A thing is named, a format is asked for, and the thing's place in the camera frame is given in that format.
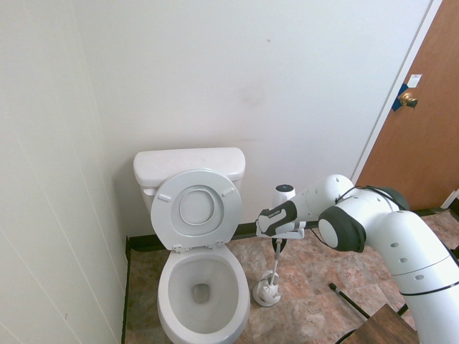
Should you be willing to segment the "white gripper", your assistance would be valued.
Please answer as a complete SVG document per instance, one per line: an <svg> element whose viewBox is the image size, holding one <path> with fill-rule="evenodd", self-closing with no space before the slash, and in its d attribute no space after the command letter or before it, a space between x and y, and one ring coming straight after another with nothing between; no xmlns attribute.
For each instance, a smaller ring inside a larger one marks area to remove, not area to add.
<svg viewBox="0 0 459 344"><path fill-rule="evenodd" d="M303 239L304 238L304 229L306 228L305 221L296 221L284 224L278 227L275 230L274 235L268 235L266 233L262 233L261 229L257 222L256 226L256 235L258 237L266 237L266 238L273 238L273 250L277 251L279 239L282 239L280 244L280 252L282 252L287 244L287 239Z"/></svg>

